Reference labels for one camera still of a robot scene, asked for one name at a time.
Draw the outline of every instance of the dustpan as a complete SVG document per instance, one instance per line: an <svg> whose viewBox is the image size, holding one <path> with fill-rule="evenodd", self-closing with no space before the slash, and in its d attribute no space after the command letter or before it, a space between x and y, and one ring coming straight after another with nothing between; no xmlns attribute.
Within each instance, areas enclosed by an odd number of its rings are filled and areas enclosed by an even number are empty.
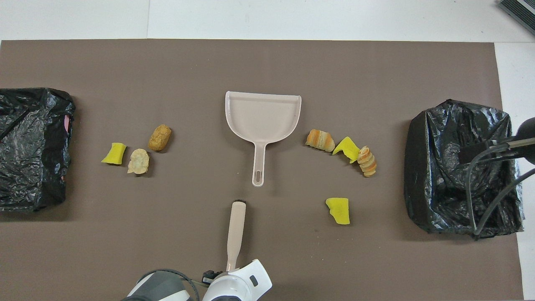
<svg viewBox="0 0 535 301"><path fill-rule="evenodd" d="M264 185L266 146L288 137L297 126L301 112L299 95L274 95L228 91L225 115L228 126L255 145L253 185Z"/></svg>

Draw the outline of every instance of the mini croissant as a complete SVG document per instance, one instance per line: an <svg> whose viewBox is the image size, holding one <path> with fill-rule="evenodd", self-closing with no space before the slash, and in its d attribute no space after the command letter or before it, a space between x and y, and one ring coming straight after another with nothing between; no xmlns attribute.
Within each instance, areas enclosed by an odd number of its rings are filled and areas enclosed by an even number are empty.
<svg viewBox="0 0 535 301"><path fill-rule="evenodd" d="M334 140L331 137L331 134L327 132L320 130L311 130L308 134L306 145L330 153L334 149Z"/></svg>
<svg viewBox="0 0 535 301"><path fill-rule="evenodd" d="M365 177L371 177L375 174L377 162L375 156L370 152L368 146L364 146L358 153L357 163L360 165Z"/></svg>

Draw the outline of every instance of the bin covered with black bag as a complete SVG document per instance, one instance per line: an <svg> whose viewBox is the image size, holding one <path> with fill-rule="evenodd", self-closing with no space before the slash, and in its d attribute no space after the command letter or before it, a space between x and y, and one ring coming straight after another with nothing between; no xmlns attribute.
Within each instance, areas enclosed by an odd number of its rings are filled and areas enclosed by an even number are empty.
<svg viewBox="0 0 535 301"><path fill-rule="evenodd" d="M74 110L67 92L0 89L0 211L32 212L65 200Z"/></svg>
<svg viewBox="0 0 535 301"><path fill-rule="evenodd" d="M410 123L405 150L404 196L412 221L427 232L472 235L464 179L468 164L459 150L511 136L509 115L499 109L447 100L422 111ZM471 175L476 222L496 195L515 179L515 161L481 162ZM475 238L522 231L519 188L498 204Z"/></svg>

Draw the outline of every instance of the cable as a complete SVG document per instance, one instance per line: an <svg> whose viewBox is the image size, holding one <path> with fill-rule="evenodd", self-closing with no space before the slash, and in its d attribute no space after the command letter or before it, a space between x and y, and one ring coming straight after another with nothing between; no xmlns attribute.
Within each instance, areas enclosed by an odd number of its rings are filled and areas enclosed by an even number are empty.
<svg viewBox="0 0 535 301"><path fill-rule="evenodd" d="M466 192L467 192L468 216L470 218L470 222L472 223L472 228L474 229L474 231L477 228L476 228L476 219L473 216L472 193L470 190L470 175L472 174L473 168L476 166L477 163L479 163L479 160L481 160L481 158L483 158L484 156L490 153L505 151L508 148L509 148L509 145L507 143L499 144L494 147L488 148L482 151L481 153L479 153L479 155L475 156L472 159L472 161L470 161L470 165L468 165L467 174L464 178L464 187L466 188Z"/></svg>
<svg viewBox="0 0 535 301"><path fill-rule="evenodd" d="M491 216L491 213L492 211L496 208L496 206L498 205L498 203L513 189L515 188L515 186L517 186L518 184L520 184L520 182L522 182L523 180L531 177L532 175L535 174L535 168L533 168L532 170L526 172L525 174L521 175L518 179L515 179L514 181L512 181L511 183L509 183L509 185L505 186L504 189L502 189L502 191L500 191L500 193L498 193L498 195L494 198L494 200L489 204L489 206L487 207L487 210L485 210L485 213L483 214L483 216L481 217L481 219L479 220L479 224L477 225L477 228L474 229L474 235L479 235L481 233L481 231L483 230L483 226L485 225L485 223L487 222L488 218Z"/></svg>
<svg viewBox="0 0 535 301"><path fill-rule="evenodd" d="M197 301L201 300L201 299L199 298L199 291L197 290L197 287L195 286L194 281L193 281L190 277L186 276L186 274L181 273L181 272L179 272L179 271L177 271L177 270L174 270L174 269L155 269L155 270L150 271L150 272L146 273L145 275L141 276L141 278L139 278L139 280L138 280L138 283L139 283L143 278L147 277L148 275L150 275L150 274L152 274L152 273L158 272L158 271L169 272L169 273L177 274L177 275L179 275L180 277L182 277L182 280L185 280L185 281L189 282L189 285L192 286L193 291L195 292L195 298L197 298Z"/></svg>

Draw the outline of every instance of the white tile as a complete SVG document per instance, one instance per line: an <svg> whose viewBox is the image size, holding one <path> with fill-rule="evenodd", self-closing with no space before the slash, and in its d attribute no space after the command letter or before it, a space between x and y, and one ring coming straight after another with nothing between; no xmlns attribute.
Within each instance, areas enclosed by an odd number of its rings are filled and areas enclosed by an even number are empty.
<svg viewBox="0 0 535 301"><path fill-rule="evenodd" d="M503 110L511 115L513 131L535 117L535 43L496 43ZM520 172L535 166L519 160ZM522 267L524 299L535 299L535 176L522 183L524 232L518 233L518 254Z"/></svg>
<svg viewBox="0 0 535 301"><path fill-rule="evenodd" d="M495 0L153 0L148 37L535 41Z"/></svg>
<svg viewBox="0 0 535 301"><path fill-rule="evenodd" d="M0 0L0 40L147 37L149 0Z"/></svg>

